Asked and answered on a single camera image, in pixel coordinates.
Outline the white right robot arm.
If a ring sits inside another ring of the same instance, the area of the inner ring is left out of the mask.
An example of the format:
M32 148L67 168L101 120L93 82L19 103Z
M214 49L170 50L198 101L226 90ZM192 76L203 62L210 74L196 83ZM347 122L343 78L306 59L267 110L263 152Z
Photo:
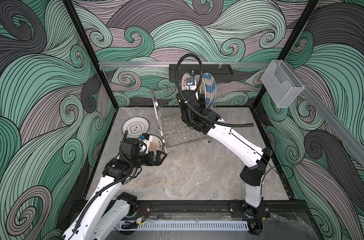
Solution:
M244 163L240 178L246 184L245 203L255 212L263 197L262 185L272 150L261 148L240 135L235 128L251 127L253 124L228 124L212 109L203 106L204 100L194 91L183 90L176 94L182 113L182 121L200 133L214 138L231 150Z

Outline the cream plate floral pattern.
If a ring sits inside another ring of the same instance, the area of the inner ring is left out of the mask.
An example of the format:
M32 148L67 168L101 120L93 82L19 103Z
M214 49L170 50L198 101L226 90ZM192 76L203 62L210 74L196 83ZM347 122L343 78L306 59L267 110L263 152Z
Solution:
M206 107L206 89L205 89L204 80L201 80L201 84L199 86L197 95L198 95L198 102L205 108Z

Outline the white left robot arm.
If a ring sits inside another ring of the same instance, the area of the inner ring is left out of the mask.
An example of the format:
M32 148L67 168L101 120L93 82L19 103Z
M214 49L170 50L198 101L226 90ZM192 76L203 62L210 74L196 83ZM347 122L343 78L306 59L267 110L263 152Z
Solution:
M104 240L125 217L136 214L137 198L122 193L113 206L107 210L117 192L127 179L132 178L134 169L142 166L160 166L167 153L150 152L146 155L127 158L123 152L111 159L105 166L103 175L92 197L73 223L56 240Z

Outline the white plate green red rim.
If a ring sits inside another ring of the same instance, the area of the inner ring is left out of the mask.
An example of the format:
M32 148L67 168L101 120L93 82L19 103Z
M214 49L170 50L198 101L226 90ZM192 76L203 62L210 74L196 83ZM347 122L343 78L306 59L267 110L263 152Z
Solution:
M141 173L142 171L142 168L139 167L139 168L135 168L133 170L133 172L126 178L125 181L123 181L123 185L126 185L128 184L129 182L131 182L133 179L137 178L138 175Z

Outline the white plate red characters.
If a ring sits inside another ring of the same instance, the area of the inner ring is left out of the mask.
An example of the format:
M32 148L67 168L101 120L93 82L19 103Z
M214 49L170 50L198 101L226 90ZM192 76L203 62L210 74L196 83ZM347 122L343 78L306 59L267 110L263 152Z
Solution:
M184 73L182 75L182 90L186 90L185 89L185 81L187 78L193 77L190 73Z

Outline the blue white striped plate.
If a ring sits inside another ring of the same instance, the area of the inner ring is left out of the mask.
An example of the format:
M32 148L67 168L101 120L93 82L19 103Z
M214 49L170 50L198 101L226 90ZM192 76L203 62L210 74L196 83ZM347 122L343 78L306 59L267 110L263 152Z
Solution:
M209 76L211 81L211 98L210 98L209 108L212 108L216 98L216 81L212 74L209 74Z
M209 104L210 104L210 98L211 98L211 81L210 81L210 76L209 73L204 73L202 76L202 79L205 82L205 89L206 89L206 108L209 108Z

